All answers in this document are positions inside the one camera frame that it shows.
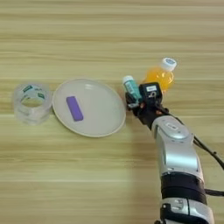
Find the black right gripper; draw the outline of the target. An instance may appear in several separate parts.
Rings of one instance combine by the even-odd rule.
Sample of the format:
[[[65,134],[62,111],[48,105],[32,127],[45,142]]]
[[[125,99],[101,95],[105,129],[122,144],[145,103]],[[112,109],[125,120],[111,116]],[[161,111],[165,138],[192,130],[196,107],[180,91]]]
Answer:
[[[151,129],[153,122],[160,116],[168,116],[169,109],[164,108],[159,101],[142,101],[141,103],[129,92],[125,93],[127,110],[140,120],[143,125]]]

